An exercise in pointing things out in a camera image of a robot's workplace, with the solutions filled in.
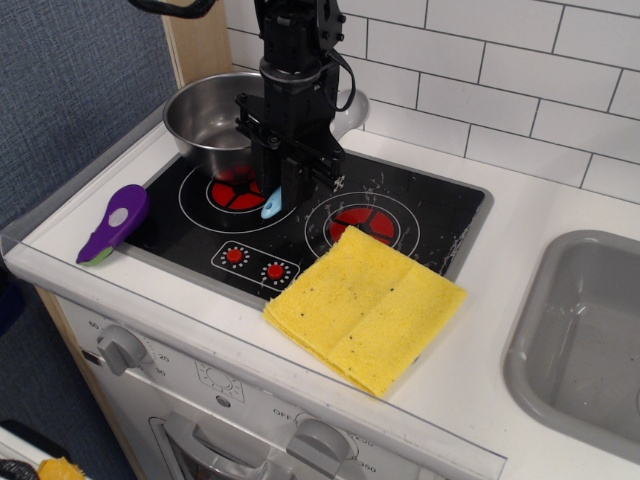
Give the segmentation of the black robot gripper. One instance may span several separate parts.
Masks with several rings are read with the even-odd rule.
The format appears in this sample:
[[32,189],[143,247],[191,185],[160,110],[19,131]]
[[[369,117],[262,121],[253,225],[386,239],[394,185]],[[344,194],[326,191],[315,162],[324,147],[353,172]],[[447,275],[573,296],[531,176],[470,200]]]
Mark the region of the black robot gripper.
[[310,200],[315,180],[331,188],[344,182],[345,153],[330,132],[338,112],[338,76],[309,82],[263,79],[260,96],[240,94],[237,130],[251,141],[257,185],[264,198],[281,186],[284,208]]

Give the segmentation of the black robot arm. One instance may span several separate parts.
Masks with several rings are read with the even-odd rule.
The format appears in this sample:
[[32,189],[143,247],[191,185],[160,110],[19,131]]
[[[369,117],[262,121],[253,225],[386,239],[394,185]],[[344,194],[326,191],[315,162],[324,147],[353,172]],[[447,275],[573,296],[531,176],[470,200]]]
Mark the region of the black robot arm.
[[264,53],[260,96],[237,96],[237,129],[251,142],[261,193],[281,193],[282,208],[309,200],[318,183],[343,186],[346,154],[330,127],[340,108],[346,64],[335,46],[346,20],[334,1],[258,1]]

